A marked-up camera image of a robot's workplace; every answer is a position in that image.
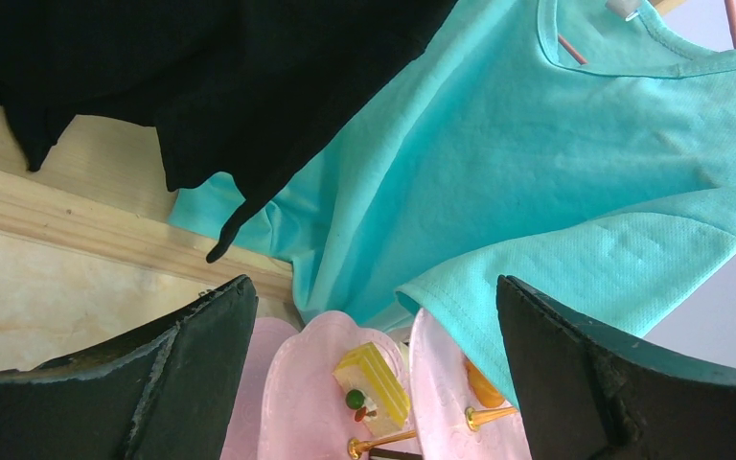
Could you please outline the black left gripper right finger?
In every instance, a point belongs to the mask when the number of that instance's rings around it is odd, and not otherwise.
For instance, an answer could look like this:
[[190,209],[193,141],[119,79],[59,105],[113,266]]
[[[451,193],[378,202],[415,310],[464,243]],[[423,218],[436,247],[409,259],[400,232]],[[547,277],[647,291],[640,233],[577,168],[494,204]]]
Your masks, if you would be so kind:
[[736,369],[624,333],[513,276],[503,343],[536,459],[736,459]]

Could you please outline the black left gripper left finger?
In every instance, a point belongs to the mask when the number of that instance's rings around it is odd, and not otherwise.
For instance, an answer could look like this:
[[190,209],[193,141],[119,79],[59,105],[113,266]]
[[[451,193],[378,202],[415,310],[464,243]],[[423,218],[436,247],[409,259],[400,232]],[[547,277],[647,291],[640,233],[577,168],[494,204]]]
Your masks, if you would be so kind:
[[0,372],[0,459],[217,459],[258,297],[239,276],[29,371]]

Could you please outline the orange macaron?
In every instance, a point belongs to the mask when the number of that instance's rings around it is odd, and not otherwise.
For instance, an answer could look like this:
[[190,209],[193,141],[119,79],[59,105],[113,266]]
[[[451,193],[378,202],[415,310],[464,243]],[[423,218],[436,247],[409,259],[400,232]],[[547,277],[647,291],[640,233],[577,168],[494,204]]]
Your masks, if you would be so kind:
[[498,408],[506,400],[490,381],[468,359],[464,360],[468,384],[476,399],[485,408]]

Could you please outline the yellow cake square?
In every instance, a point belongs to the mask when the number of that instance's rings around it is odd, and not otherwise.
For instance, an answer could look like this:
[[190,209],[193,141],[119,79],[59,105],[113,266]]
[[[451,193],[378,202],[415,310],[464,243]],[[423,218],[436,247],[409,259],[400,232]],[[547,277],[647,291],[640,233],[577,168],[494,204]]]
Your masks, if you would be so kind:
[[346,353],[333,368],[346,407],[375,437],[401,432],[411,408],[401,381],[374,342]]

